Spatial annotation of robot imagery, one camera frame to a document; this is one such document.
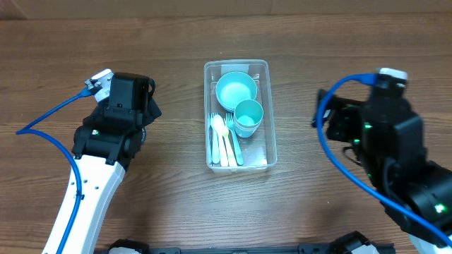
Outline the light blue plastic fork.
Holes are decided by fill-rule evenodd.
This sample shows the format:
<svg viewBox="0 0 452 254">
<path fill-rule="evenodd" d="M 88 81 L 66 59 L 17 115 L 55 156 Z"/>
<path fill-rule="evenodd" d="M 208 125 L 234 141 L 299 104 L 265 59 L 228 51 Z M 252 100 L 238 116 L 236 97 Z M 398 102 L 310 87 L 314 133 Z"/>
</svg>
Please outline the light blue plastic fork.
<svg viewBox="0 0 452 254">
<path fill-rule="evenodd" d="M 218 142 L 218 134 L 213 127 L 213 117 L 215 113 L 210 114 L 210 127 L 212 128 L 212 163 L 218 164 L 220 162 L 220 151 L 219 151 L 219 142 Z"/>
</svg>

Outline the pink plastic spoon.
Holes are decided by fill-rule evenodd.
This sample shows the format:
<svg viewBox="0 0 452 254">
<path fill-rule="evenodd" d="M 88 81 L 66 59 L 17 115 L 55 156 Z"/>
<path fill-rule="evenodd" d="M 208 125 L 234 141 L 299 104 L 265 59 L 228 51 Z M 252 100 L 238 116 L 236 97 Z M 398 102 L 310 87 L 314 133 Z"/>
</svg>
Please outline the pink plastic spoon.
<svg viewBox="0 0 452 254">
<path fill-rule="evenodd" d="M 219 114 L 213 114 L 213 128 L 218 134 L 219 150 L 220 150 L 220 165 L 222 167 L 228 167 L 227 152 L 225 148 L 225 142 L 223 140 L 223 128 L 225 127 L 222 117 Z"/>
</svg>

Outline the yellow plastic fork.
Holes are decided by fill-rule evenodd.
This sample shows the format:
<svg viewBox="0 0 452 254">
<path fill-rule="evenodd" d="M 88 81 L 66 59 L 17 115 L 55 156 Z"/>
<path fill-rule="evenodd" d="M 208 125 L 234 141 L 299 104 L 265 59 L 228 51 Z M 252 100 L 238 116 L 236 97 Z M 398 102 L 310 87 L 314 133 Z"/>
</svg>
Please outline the yellow plastic fork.
<svg viewBox="0 0 452 254">
<path fill-rule="evenodd" d="M 234 155 L 232 146 L 230 144 L 229 129 L 227 127 L 223 128 L 222 136 L 223 136 L 223 138 L 225 140 L 225 147 L 226 147 L 226 151 L 227 151 L 227 159 L 228 159 L 229 166 L 230 167 L 236 167 L 237 166 L 237 161 L 235 159 L 235 155 Z"/>
</svg>

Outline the green plastic fork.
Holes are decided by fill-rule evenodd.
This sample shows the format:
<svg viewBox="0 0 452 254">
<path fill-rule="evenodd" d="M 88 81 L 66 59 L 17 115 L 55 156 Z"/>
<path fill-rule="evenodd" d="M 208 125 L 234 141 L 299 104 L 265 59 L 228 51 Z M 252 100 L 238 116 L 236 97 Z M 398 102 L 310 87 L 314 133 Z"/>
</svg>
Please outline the green plastic fork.
<svg viewBox="0 0 452 254">
<path fill-rule="evenodd" d="M 242 155 L 241 147 L 239 145 L 237 134 L 235 133 L 235 129 L 234 129 L 235 124 L 234 124 L 234 120 L 233 120 L 233 115 L 232 115 L 232 113 L 226 113 L 225 116 L 226 116 L 227 127 L 229 128 L 229 130 L 232 134 L 232 142 L 234 145 L 234 154 L 235 154 L 236 162 L 239 166 L 243 166 L 244 158 Z"/>
</svg>

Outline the light blue bowl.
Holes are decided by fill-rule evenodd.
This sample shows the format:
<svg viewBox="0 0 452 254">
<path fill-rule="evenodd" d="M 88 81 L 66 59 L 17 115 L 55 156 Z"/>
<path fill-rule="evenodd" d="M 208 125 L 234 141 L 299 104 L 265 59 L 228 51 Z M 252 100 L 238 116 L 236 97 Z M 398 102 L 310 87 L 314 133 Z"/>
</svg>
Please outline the light blue bowl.
<svg viewBox="0 0 452 254">
<path fill-rule="evenodd" d="M 248 99 L 256 99 L 258 87 L 248 74 L 233 71 L 224 74 L 215 87 L 217 101 L 228 112 L 233 112 L 237 105 Z"/>
</svg>

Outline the green plastic cup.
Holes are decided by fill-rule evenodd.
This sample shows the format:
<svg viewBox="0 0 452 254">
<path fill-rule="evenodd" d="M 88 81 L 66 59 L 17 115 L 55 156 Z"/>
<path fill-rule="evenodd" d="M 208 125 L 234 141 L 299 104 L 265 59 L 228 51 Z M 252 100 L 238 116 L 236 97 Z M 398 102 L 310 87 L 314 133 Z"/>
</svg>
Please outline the green plastic cup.
<svg viewBox="0 0 452 254">
<path fill-rule="evenodd" d="M 235 132 L 241 138 L 251 137 L 263 120 L 263 107 L 254 99 L 240 102 L 234 111 Z"/>
</svg>

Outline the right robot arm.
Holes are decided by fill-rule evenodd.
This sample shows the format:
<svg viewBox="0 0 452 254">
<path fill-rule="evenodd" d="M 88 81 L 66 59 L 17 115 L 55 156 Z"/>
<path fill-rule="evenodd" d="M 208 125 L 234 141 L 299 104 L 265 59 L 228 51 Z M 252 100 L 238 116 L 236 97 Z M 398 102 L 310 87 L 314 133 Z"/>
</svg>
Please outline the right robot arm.
<svg viewBox="0 0 452 254">
<path fill-rule="evenodd" d="M 451 170 L 427 158 L 408 75 L 382 68 L 320 89 L 311 122 L 330 162 L 377 199 L 419 253 L 451 252 Z"/>
</svg>

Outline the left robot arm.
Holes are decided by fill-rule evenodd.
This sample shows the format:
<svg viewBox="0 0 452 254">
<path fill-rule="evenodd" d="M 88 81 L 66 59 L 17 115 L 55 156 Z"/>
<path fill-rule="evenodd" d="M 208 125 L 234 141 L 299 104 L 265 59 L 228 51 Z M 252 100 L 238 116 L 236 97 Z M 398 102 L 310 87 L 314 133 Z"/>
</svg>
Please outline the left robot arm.
<svg viewBox="0 0 452 254">
<path fill-rule="evenodd" d="M 74 134 L 75 164 L 44 253 L 94 252 L 112 197 L 145 142 L 145 127 L 162 114 L 147 76 L 105 69 L 85 85 L 97 106 Z"/>
</svg>

